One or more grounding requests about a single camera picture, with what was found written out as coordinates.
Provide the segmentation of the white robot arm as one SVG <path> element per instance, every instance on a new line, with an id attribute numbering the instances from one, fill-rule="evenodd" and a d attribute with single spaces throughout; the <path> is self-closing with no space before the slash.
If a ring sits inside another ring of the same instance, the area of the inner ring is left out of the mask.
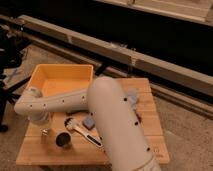
<path id="1" fill-rule="evenodd" d="M 84 89 L 46 97 L 38 88 L 28 87 L 14 110 L 36 125 L 45 124 L 51 112 L 87 110 L 112 171 L 161 171 L 125 91 L 111 77 L 98 77 Z"/>

